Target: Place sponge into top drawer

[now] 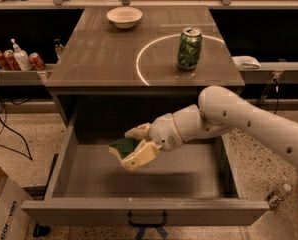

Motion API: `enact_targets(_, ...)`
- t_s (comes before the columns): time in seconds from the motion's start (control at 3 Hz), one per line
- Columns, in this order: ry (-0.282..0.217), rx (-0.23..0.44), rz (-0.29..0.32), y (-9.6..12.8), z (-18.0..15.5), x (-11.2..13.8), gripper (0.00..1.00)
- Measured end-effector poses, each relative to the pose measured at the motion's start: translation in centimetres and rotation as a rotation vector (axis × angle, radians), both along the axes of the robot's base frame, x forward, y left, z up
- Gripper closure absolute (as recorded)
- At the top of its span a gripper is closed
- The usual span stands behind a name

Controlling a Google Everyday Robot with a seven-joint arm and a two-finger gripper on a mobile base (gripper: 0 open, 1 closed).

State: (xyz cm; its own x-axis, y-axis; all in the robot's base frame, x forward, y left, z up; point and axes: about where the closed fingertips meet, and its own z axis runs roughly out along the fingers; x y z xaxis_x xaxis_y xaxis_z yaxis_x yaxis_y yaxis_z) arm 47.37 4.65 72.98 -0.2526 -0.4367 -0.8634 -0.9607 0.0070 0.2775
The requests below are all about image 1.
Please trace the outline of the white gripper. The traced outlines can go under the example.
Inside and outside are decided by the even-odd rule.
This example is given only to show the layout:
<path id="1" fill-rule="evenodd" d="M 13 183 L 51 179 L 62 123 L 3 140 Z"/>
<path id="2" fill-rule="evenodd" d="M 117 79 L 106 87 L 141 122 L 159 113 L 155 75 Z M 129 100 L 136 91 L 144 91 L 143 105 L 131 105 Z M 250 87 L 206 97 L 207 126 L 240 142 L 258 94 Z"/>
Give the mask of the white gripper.
<path id="1" fill-rule="evenodd" d="M 171 151 L 183 145 L 171 113 L 158 117 L 152 124 L 145 123 L 125 132 L 126 138 L 142 140 L 135 150 L 121 160 L 123 168 L 133 171 L 157 158 L 161 150 Z"/>

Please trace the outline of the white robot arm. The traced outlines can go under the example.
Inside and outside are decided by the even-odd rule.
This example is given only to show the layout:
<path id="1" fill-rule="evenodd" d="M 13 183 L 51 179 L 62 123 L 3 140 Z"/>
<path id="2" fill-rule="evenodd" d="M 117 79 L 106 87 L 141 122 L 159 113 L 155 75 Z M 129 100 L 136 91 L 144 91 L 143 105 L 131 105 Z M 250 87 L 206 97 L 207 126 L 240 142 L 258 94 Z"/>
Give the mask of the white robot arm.
<path id="1" fill-rule="evenodd" d="M 121 164 L 132 171 L 154 160 L 161 151 L 221 136 L 234 128 L 249 134 L 298 170 L 298 123 L 255 107 L 220 86 L 205 88 L 196 105 L 128 130 L 125 136 L 139 144 L 121 159 Z"/>

